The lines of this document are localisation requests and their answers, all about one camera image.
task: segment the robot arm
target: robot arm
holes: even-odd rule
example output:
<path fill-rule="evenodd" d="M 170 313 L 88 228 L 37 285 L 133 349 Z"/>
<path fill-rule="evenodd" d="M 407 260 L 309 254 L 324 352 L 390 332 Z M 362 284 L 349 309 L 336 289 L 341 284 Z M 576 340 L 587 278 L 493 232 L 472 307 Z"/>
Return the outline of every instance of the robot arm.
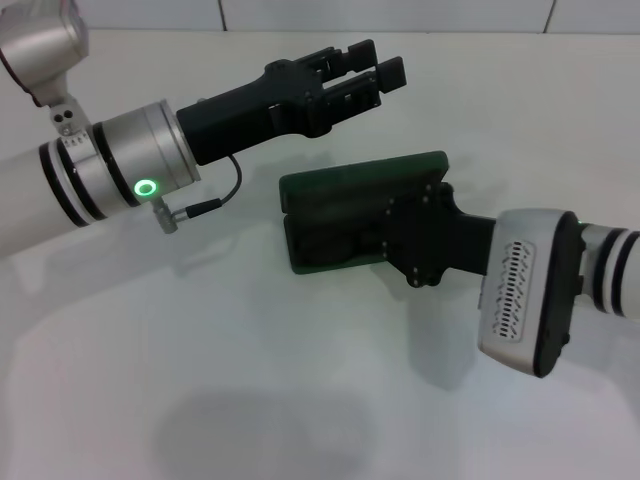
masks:
<path fill-rule="evenodd" d="M 234 153 L 289 133 L 325 135 L 378 107 L 380 92 L 406 84 L 402 59 L 378 65 L 369 40 L 347 53 L 328 48 L 272 63 L 255 82 L 184 108 L 177 118 L 162 101 L 91 125 L 66 88 L 67 70 L 87 54 L 74 1 L 22 0 L 2 11 L 2 63 L 37 106 L 50 107 L 60 138 L 0 163 L 0 191 L 11 200 L 0 202 L 0 258 L 147 202 L 165 233 L 173 233 L 178 222 L 223 204 L 214 199 L 171 212 L 164 202 L 200 179 L 198 166 L 230 156 L 240 181 Z M 369 68 L 375 70 L 323 87 Z"/>
<path fill-rule="evenodd" d="M 463 213 L 442 182 L 443 152 L 290 175 L 280 183 L 291 264 L 314 273 L 379 261 L 414 288 L 449 269 L 484 277 L 479 347 L 544 377 L 556 364 L 576 297 L 640 318 L 639 232 L 583 224 L 573 212 Z"/>

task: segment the silver joint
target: silver joint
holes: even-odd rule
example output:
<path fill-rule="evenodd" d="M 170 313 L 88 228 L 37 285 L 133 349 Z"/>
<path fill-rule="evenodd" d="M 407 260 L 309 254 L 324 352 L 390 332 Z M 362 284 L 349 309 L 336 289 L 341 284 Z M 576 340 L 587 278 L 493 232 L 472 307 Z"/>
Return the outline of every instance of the silver joint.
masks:
<path fill-rule="evenodd" d="M 167 235 L 175 233 L 178 230 L 178 224 L 164 199 L 162 197 L 155 198 L 151 200 L 151 205 L 153 205 L 153 213 L 162 227 L 162 231 Z"/>

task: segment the green led ring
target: green led ring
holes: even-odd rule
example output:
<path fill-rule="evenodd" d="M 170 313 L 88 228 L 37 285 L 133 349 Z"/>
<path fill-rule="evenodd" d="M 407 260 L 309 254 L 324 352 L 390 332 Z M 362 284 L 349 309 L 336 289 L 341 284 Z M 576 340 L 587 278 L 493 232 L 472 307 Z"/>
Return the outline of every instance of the green led ring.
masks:
<path fill-rule="evenodd" d="M 158 184 L 153 180 L 140 180 L 136 183 L 136 186 L 133 187 L 133 191 L 136 192 L 136 195 L 141 197 L 148 197 L 149 195 L 153 195 L 158 190 Z"/>

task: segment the green rubber pad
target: green rubber pad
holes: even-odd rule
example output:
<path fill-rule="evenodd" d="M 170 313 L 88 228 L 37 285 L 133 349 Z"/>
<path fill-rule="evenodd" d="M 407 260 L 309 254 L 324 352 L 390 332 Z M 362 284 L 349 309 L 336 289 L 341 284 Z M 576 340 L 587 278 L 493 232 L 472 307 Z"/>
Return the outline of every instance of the green rubber pad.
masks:
<path fill-rule="evenodd" d="M 384 261 L 379 246 L 367 246 L 376 242 L 375 219 L 390 199 L 439 183 L 448 168 L 444 152 L 431 152 L 282 177 L 280 203 L 287 214 L 284 225 L 293 271 L 308 274 Z M 356 237 L 359 246 L 353 248 Z M 310 241 L 320 252 L 313 261 L 301 253 Z"/>

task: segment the cable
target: cable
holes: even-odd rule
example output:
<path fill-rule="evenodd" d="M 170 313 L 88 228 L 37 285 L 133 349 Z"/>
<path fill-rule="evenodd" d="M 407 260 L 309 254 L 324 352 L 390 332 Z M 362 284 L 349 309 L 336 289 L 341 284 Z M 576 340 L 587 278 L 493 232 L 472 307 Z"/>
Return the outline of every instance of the cable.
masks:
<path fill-rule="evenodd" d="M 229 155 L 229 160 L 231 160 L 231 163 L 233 163 L 233 166 L 236 168 L 237 180 L 235 186 L 231 189 L 227 196 L 222 199 L 214 198 L 213 200 L 207 200 L 206 202 L 196 203 L 195 205 L 191 205 L 187 208 L 176 210 L 173 213 L 173 217 L 176 221 L 179 222 L 186 220 L 187 218 L 199 217 L 200 215 L 204 215 L 205 213 L 217 210 L 218 208 L 227 204 L 233 197 L 235 197 L 236 193 L 238 193 L 238 190 L 240 190 L 240 187 L 242 186 L 242 169 L 240 168 L 240 164 L 236 160 L 236 157 L 234 157 L 233 155 Z M 186 214 L 186 218 L 180 218 L 182 217 L 183 213 Z"/>
<path fill-rule="evenodd" d="M 233 155 L 229 155 L 229 160 L 231 160 L 233 166 L 236 167 L 236 174 L 238 175 L 238 179 L 236 180 L 235 187 L 233 187 L 229 194 L 222 199 L 222 205 L 231 200 L 236 195 L 236 193 L 238 193 L 238 190 L 240 190 L 240 187 L 242 186 L 242 169 L 240 168 L 240 164 L 236 160 L 236 157 L 234 157 Z"/>

